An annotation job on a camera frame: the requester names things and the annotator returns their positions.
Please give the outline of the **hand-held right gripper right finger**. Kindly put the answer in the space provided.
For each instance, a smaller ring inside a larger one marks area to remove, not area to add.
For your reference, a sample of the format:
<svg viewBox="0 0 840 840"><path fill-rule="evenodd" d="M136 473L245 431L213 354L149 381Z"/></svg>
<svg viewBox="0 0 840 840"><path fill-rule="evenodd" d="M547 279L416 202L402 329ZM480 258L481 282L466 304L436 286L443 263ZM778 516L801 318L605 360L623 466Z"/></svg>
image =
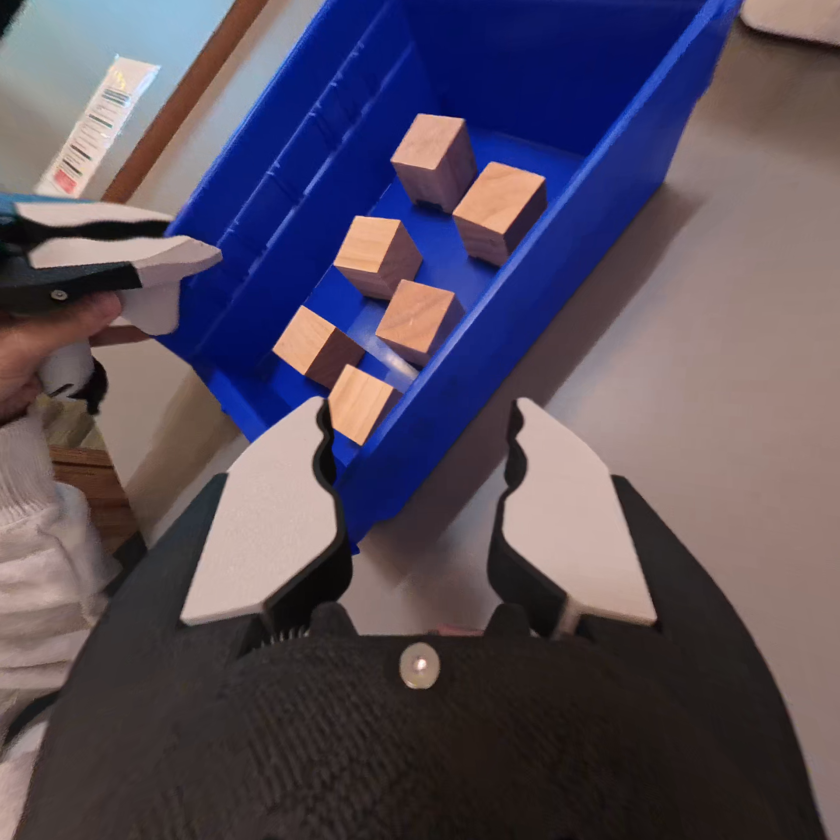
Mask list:
<svg viewBox="0 0 840 840"><path fill-rule="evenodd" d="M600 457L526 397L511 405L507 442L487 560L493 591L543 638L572 634L585 616L654 627L653 597Z"/></svg>

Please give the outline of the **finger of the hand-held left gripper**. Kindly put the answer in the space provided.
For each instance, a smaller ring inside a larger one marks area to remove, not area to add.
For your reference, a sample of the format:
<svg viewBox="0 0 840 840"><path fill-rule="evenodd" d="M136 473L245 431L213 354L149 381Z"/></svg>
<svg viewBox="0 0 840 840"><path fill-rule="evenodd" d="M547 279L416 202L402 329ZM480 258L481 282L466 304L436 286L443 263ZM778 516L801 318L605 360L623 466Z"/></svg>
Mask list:
<svg viewBox="0 0 840 840"><path fill-rule="evenodd" d="M160 238L174 218L116 203L14 201L14 242Z"/></svg>
<svg viewBox="0 0 840 840"><path fill-rule="evenodd" d="M175 283L207 270L223 259L219 248L191 237L53 238L28 252L35 269L128 264L142 288Z"/></svg>

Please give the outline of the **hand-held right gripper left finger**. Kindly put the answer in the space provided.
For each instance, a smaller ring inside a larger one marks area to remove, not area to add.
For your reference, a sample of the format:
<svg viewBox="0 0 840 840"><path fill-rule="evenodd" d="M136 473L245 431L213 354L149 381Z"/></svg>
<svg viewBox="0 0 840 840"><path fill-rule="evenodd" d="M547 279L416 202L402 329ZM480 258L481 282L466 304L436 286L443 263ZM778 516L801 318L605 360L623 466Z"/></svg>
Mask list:
<svg viewBox="0 0 840 840"><path fill-rule="evenodd" d="M328 402L313 397L263 433L229 468L180 614L197 627L255 616L305 627L353 573L334 482Z"/></svg>

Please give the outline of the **pile of wooden cubes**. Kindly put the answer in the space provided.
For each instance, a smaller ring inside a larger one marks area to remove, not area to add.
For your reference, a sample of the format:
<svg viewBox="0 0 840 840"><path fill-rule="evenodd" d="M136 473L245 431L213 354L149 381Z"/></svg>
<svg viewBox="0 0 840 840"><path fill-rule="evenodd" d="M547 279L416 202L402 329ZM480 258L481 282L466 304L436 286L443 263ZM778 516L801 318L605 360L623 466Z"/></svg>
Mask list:
<svg viewBox="0 0 840 840"><path fill-rule="evenodd" d="M492 161L478 172L466 121L420 112L391 163L414 205L452 217L468 257L501 267L548 205L545 177ZM363 297L387 307L374 336L400 359L423 368L465 308L451 290L417 281L424 258L404 222L357 216L332 265ZM364 350L302 306L273 349L304 377L328 388L332 428L363 445L401 394L361 371Z"/></svg>

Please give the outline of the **blue plastic bin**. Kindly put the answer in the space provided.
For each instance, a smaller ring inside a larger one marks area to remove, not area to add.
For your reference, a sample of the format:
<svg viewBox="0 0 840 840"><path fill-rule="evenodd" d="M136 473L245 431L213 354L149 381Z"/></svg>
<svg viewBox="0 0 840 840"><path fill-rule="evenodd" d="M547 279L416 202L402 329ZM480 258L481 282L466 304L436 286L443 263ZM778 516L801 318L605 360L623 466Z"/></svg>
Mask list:
<svg viewBox="0 0 840 840"><path fill-rule="evenodd" d="M332 451L352 543L394 517L665 179L738 2L325 2L170 228L224 260L182 285L161 340L249 441L326 392L272 348L306 305L366 345L404 397ZM420 112L466 120L480 168L542 175L548 208L512 258L467 256L390 163ZM421 282L466 315L412 382L333 260L354 217L402 221Z"/></svg>

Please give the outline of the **person's left forearm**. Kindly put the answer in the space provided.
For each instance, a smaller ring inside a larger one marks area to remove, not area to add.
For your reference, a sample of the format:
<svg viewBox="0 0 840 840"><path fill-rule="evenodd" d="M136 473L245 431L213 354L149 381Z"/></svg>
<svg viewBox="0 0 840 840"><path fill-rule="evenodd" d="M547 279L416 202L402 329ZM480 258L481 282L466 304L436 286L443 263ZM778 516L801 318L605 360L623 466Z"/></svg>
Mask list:
<svg viewBox="0 0 840 840"><path fill-rule="evenodd" d="M59 691L122 572L87 499L58 482L35 411L1 433L2 742L34 701Z"/></svg>

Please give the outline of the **person's left hand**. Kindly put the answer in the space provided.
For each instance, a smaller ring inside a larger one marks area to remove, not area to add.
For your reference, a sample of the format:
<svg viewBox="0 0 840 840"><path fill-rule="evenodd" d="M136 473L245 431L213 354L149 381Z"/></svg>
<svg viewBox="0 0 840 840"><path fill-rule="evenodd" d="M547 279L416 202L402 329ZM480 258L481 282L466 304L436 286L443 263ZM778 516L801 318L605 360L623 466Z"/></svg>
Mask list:
<svg viewBox="0 0 840 840"><path fill-rule="evenodd" d="M150 336L133 325L113 326L122 311L117 295L90 295L59 311L32 319L2 315L1 425L23 417L43 391L41 365L67 345L95 347L137 343Z"/></svg>

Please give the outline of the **narrow laminated sheet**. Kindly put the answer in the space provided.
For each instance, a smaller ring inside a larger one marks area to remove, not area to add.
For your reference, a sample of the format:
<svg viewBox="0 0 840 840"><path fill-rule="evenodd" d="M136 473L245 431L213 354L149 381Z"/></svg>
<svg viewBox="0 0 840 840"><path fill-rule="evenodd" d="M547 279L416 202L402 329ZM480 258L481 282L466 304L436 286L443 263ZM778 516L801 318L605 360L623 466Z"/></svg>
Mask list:
<svg viewBox="0 0 840 840"><path fill-rule="evenodd" d="M82 196L160 68L116 56L70 135L40 177L36 195L72 199Z"/></svg>

